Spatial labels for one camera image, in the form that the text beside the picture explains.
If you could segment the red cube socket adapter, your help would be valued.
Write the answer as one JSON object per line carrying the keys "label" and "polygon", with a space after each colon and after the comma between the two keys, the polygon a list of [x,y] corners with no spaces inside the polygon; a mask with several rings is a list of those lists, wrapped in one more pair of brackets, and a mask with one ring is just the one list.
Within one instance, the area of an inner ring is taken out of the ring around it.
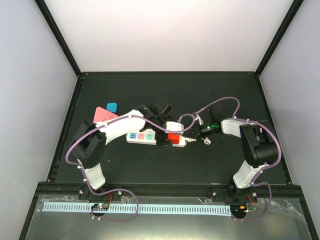
{"label": "red cube socket adapter", "polygon": [[171,132],[168,133],[167,139],[172,145],[178,145],[180,143],[180,136]]}

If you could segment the white power strip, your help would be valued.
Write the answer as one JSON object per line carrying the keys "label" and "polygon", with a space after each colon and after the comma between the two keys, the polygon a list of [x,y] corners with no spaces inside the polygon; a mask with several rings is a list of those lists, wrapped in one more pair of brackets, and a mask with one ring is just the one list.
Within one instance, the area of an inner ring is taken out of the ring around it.
{"label": "white power strip", "polygon": [[[155,140],[155,132],[153,131],[145,131],[145,132],[138,132],[133,131],[126,134],[126,141],[130,144],[141,144],[141,145],[152,145],[156,146]],[[180,136],[179,144],[172,145],[169,147],[180,147],[183,148],[187,145],[186,139],[183,136]]]}

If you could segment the blue square plug adapter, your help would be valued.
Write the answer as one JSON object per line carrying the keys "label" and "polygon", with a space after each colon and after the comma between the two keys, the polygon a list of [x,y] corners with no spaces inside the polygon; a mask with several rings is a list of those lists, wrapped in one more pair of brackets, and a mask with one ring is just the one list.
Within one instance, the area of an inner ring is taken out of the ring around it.
{"label": "blue square plug adapter", "polygon": [[118,105],[116,102],[109,102],[107,103],[106,105],[106,110],[111,112],[111,113],[117,113],[117,110],[118,110]]}

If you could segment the pink triangular socket adapter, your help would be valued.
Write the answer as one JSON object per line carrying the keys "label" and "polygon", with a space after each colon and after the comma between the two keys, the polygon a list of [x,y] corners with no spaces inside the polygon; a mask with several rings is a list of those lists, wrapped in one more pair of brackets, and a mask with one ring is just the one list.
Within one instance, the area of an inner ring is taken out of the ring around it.
{"label": "pink triangular socket adapter", "polygon": [[117,118],[118,116],[115,113],[112,113],[102,107],[97,107],[95,109],[95,113],[93,116],[93,123],[98,122],[105,122],[114,118]]}

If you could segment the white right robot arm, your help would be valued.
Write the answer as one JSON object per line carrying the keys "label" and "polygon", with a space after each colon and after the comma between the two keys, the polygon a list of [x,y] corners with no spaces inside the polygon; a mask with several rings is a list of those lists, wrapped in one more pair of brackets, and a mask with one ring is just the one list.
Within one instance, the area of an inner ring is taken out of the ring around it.
{"label": "white right robot arm", "polygon": [[228,181],[226,196],[231,202],[243,201],[251,192],[256,179],[282,158],[282,150],[268,120],[239,120],[226,117],[215,107],[209,108],[210,122],[205,123],[198,113],[191,129],[183,136],[209,143],[208,136],[225,134],[240,138],[244,161],[239,170]]}

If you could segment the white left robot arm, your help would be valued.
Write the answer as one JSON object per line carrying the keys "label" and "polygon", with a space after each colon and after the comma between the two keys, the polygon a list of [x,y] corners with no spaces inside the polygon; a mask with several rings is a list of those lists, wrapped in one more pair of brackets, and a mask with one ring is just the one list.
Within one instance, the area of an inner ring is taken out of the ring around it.
{"label": "white left robot arm", "polygon": [[172,117],[168,115],[172,106],[166,101],[151,105],[139,105],[128,113],[100,122],[84,121],[77,130],[74,140],[65,155],[65,161],[77,166],[87,183],[89,193],[97,200],[103,199],[108,192],[105,185],[106,178],[101,167],[101,158],[105,146],[111,141],[124,136],[139,134],[152,130],[152,139],[158,146],[171,146],[169,139],[169,122]]}

